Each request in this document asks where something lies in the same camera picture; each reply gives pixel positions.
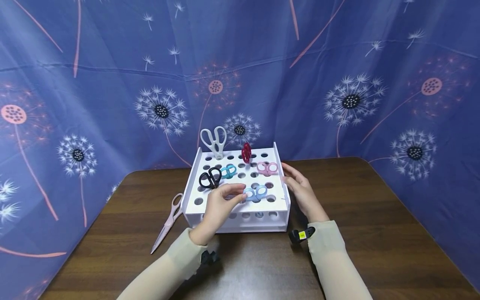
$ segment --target white scissors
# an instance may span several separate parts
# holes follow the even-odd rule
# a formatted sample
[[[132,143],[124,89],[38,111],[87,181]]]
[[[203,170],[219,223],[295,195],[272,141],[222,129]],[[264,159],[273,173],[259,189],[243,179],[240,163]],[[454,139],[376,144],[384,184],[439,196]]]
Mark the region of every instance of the white scissors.
[[[175,200],[180,196],[180,201],[177,204],[175,203]],[[163,241],[163,239],[167,236],[167,233],[170,231],[170,229],[173,226],[173,223],[178,219],[178,217],[183,213],[180,204],[182,200],[183,194],[178,193],[175,197],[173,197],[172,200],[172,210],[170,212],[170,215],[168,216],[168,219],[165,222],[165,225],[162,228],[162,231],[160,231],[160,234],[158,235],[158,238],[156,239],[155,243],[153,244],[152,251],[150,254],[153,254],[155,250],[160,246],[160,243]]]
[[[220,142],[220,136],[218,134],[219,130],[223,130],[223,134],[225,135],[225,139],[223,139],[223,142]],[[222,126],[215,127],[213,131],[215,134],[215,139],[213,139],[212,132],[208,129],[202,129],[202,131],[200,131],[200,138],[202,139],[202,142],[205,144],[205,146],[207,146],[208,149],[212,151],[215,158],[220,160],[223,158],[223,146],[225,146],[225,142],[227,141],[227,131]],[[211,144],[207,144],[207,142],[205,142],[203,137],[204,132],[207,132],[208,139],[210,139]]]

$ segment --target blue fabric backdrop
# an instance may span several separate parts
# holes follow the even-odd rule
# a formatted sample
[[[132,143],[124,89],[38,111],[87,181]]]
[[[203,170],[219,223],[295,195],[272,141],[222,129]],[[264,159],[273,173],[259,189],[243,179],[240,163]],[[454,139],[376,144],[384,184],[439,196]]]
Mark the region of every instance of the blue fabric backdrop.
[[[478,1],[4,0],[0,14],[1,299],[36,299],[125,175],[189,167],[220,124],[227,149],[369,161],[480,288]]]

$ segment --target beige sleeve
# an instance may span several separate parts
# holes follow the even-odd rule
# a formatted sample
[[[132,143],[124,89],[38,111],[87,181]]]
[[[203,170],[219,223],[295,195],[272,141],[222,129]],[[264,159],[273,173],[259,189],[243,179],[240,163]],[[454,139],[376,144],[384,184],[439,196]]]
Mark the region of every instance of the beige sleeve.
[[[137,276],[118,300],[166,300],[200,267],[205,246],[190,240],[190,228],[173,242],[165,254]]]
[[[372,296],[353,265],[335,221],[310,223],[315,233],[308,239],[326,300],[371,300]]]

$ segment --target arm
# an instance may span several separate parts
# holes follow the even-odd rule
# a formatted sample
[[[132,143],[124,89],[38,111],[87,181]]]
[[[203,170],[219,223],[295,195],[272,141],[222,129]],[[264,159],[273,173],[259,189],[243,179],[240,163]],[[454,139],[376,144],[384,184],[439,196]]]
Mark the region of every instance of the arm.
[[[185,229],[165,254],[135,278],[117,300],[166,300],[200,267],[202,253],[232,209],[247,195],[244,184],[224,184],[208,195],[204,219]],[[226,201],[225,197],[236,194]]]
[[[308,247],[324,289],[326,300],[371,300],[372,297],[353,265],[335,221],[330,221],[318,202],[308,180],[293,167],[282,163],[291,177],[283,178],[295,194],[300,210],[308,218],[315,233]]]

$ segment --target white organizer box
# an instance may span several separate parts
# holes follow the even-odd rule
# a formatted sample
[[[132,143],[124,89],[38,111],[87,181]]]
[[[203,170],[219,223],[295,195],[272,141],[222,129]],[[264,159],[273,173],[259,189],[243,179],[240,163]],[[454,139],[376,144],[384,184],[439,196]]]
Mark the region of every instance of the white organizer box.
[[[227,218],[218,233],[228,232],[274,232],[286,231],[290,215],[290,196],[287,186],[281,181],[284,175],[276,143],[273,148],[252,149],[253,163],[275,162],[278,164],[278,173],[271,176],[258,174],[256,167],[250,167],[243,162],[241,151],[223,151],[223,159],[217,160],[212,152],[202,152],[198,148],[193,162],[187,186],[183,193],[181,209],[190,227],[197,226],[203,218],[206,209],[207,197],[210,189],[200,186],[200,175],[211,167],[223,168],[228,164],[237,167],[237,173],[231,179],[221,179],[220,185],[225,183],[244,183],[247,187],[252,184],[263,184],[269,187],[267,196],[260,202],[246,201],[238,204]]]

